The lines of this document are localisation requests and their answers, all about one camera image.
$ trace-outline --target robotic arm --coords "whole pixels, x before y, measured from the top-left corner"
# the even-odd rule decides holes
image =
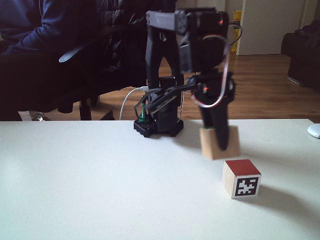
[[[219,147],[227,149],[228,104],[234,100],[236,91],[236,84],[231,78],[233,74],[228,72],[228,27],[228,15],[217,12],[215,8],[147,13],[149,92],[135,108],[142,104],[142,115],[147,116],[138,116],[135,121],[134,128],[138,132],[145,137],[163,133],[172,137],[177,135],[183,129],[183,121],[178,120],[181,93],[191,91],[192,100],[200,108],[204,126],[215,128]],[[176,35],[183,36],[179,47]],[[162,58],[167,59],[172,76],[159,77]],[[216,67],[222,62],[224,69],[219,72]],[[184,84],[183,74],[186,73],[201,74],[189,77]]]

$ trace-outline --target wooden cube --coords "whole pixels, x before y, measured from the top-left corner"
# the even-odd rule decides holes
[[[214,128],[201,128],[200,139],[202,154],[212,160],[234,158],[241,155],[237,126],[229,126],[229,141],[225,151],[219,147],[216,129]]]
[[[258,195],[261,173],[249,160],[224,161],[222,182],[232,199]]]

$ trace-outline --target computer mouse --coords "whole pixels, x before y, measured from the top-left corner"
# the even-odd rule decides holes
[[[308,133],[310,133],[312,136],[320,139],[320,123],[316,123],[311,125],[308,128]]]

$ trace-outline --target white door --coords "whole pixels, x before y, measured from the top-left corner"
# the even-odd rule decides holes
[[[244,0],[238,55],[280,54],[283,37],[299,28],[304,0]]]

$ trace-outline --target green connector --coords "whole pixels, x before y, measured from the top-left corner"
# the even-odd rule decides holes
[[[140,124],[149,123],[149,116],[147,115],[146,104],[145,103],[142,103],[142,114],[139,116],[139,123]]]

